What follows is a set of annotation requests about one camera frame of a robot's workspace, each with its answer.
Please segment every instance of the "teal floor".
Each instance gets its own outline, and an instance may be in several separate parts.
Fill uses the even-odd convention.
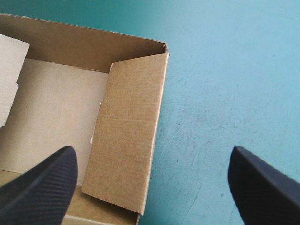
[[[0,0],[0,12],[169,44],[140,225],[241,225],[234,145],[300,181],[300,1]]]

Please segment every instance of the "scratch on floor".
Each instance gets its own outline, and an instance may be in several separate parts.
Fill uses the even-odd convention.
[[[178,131],[176,131],[176,133],[171,137],[171,139],[168,141],[168,143],[164,146],[163,150],[161,151],[161,154],[158,158],[158,162],[160,161],[166,147],[169,145],[169,143],[173,140],[173,138],[178,134],[178,132],[184,127],[184,125],[187,123],[188,119],[191,117],[192,113],[189,114],[189,116],[187,117],[186,121],[182,124],[182,126],[178,129]]]
[[[228,222],[227,222],[227,225],[229,225],[229,224],[231,224],[231,219],[232,219],[232,217],[233,217],[233,213],[234,213],[234,206],[235,205],[233,205],[233,207],[232,207],[232,209],[231,209],[231,213],[230,213],[230,217],[229,217],[229,220],[228,220]]]
[[[199,195],[199,192],[200,192],[200,190],[201,190],[201,187],[202,187],[202,185],[199,187],[199,190],[198,190],[198,192],[197,192],[197,194],[196,194],[196,196],[195,196],[195,198],[194,198],[194,200],[193,200],[193,203],[192,203],[191,206],[189,207],[189,209],[188,209],[188,211],[187,211],[187,213],[186,213],[186,215],[185,215],[185,217],[184,217],[183,222],[181,223],[181,225],[183,225],[184,222],[186,221],[189,212],[191,211],[191,209],[192,209],[192,207],[193,207],[193,205],[194,205],[196,199],[198,198],[198,195]]]
[[[194,157],[194,159],[193,159],[192,166],[194,166],[195,161],[196,161],[196,159],[197,159],[197,157],[198,157],[198,155],[199,155],[200,150],[201,150],[201,149],[199,149],[199,150],[197,151],[197,153],[196,153],[196,155],[195,155],[195,157]]]

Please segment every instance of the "black plastic part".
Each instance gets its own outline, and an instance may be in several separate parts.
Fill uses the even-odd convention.
[[[66,146],[0,187],[0,225],[60,225],[76,183],[76,153]]]
[[[246,225],[300,225],[300,184],[247,149],[234,147],[228,182]]]

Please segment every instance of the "floor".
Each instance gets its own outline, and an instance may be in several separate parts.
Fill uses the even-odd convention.
[[[241,225],[234,145],[300,181],[300,2],[0,0],[0,12],[166,41],[171,52],[141,225]]]

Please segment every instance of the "brown cardboard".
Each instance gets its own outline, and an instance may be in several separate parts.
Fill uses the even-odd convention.
[[[165,43],[142,37],[8,14],[0,14],[0,33],[29,43],[29,59],[105,73],[113,62],[166,51]]]
[[[0,185],[15,177],[3,174],[23,173],[65,144],[75,147],[79,173],[84,174],[95,129],[84,189],[97,198],[78,186],[63,225],[136,225],[148,192],[169,56],[166,44],[4,14],[0,33],[30,44],[20,88],[0,130]],[[98,114],[107,79],[101,71],[113,78]],[[99,155],[102,146],[112,150],[103,152],[107,162]]]
[[[0,169],[24,173],[72,145],[82,185],[107,79],[108,74],[97,71],[26,59],[7,125],[0,132]]]
[[[83,192],[144,213],[168,56],[113,63]]]
[[[29,44],[0,34],[0,127],[8,118]]]

